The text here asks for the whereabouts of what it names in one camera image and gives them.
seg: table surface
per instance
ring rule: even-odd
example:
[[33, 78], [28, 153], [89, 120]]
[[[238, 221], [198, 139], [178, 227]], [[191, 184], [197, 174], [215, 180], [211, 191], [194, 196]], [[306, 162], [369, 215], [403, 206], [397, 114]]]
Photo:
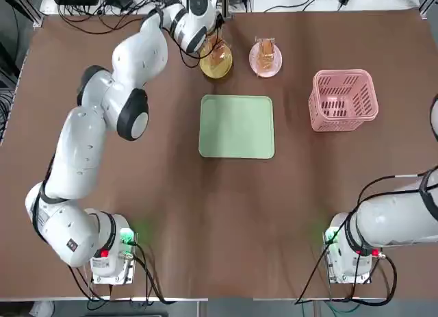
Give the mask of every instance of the table surface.
[[[98, 21], [83, 26], [104, 30]], [[81, 296], [65, 264], [34, 233], [24, 200], [45, 174], [83, 70], [91, 64], [111, 69], [114, 47], [138, 29], [133, 23], [93, 36], [50, 16], [35, 31], [0, 148], [0, 298]], [[146, 133], [135, 142], [108, 135], [98, 185], [81, 206], [127, 218], [153, 250], [166, 297], [296, 298], [318, 258], [322, 232], [335, 213], [353, 207], [362, 186], [436, 164], [428, 112], [438, 90], [437, 50], [415, 10], [238, 14], [224, 32], [234, 65], [218, 81], [185, 68], [168, 42], [168, 65], [145, 88]], [[283, 54], [283, 67], [271, 79], [257, 78], [248, 63], [255, 37], [264, 36], [275, 38]], [[380, 107], [376, 120], [353, 132], [313, 132], [312, 78], [331, 68], [370, 72]], [[275, 156], [202, 158], [205, 94], [269, 96]], [[435, 245], [387, 253], [398, 268], [396, 296], [438, 297]], [[145, 295], [139, 270], [134, 284], [114, 288], [114, 296]], [[384, 297], [382, 279], [377, 273], [357, 295]], [[348, 291], [337, 286], [333, 295]], [[328, 296], [321, 265], [306, 297]]]

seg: pink basket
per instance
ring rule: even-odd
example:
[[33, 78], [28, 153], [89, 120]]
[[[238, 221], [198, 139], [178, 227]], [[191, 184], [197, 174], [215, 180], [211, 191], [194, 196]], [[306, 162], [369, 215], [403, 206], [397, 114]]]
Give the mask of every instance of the pink basket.
[[370, 74], [361, 69], [319, 71], [309, 98], [315, 131], [352, 131], [378, 113]]

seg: white robotic arm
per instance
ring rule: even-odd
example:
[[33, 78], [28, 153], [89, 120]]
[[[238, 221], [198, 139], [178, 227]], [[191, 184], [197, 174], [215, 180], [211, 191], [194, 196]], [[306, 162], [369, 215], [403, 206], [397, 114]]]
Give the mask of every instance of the white robotic arm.
[[[436, 139], [437, 100], [438, 95], [430, 109], [430, 125]], [[333, 218], [324, 234], [325, 242], [334, 240], [327, 255], [332, 283], [367, 281], [373, 249], [438, 242], [438, 207], [435, 204], [438, 202], [438, 167], [418, 175], [396, 177], [418, 177], [420, 180], [395, 190], [393, 194], [362, 202], [353, 214], [341, 213]], [[344, 228], [333, 238], [344, 222]]]
[[117, 214], [83, 210], [77, 200], [95, 187], [107, 129], [130, 141], [146, 129], [149, 107], [143, 87], [164, 69], [168, 58], [162, 29], [191, 53], [217, 26], [209, 0], [188, 3], [189, 10], [179, 0], [153, 5], [140, 32], [114, 49], [112, 73], [100, 66], [87, 68], [78, 107], [64, 123], [49, 172], [26, 197], [27, 212], [42, 239], [69, 266], [91, 260], [99, 278], [115, 277], [126, 269], [119, 255], [131, 247], [120, 236], [130, 231], [129, 225]]

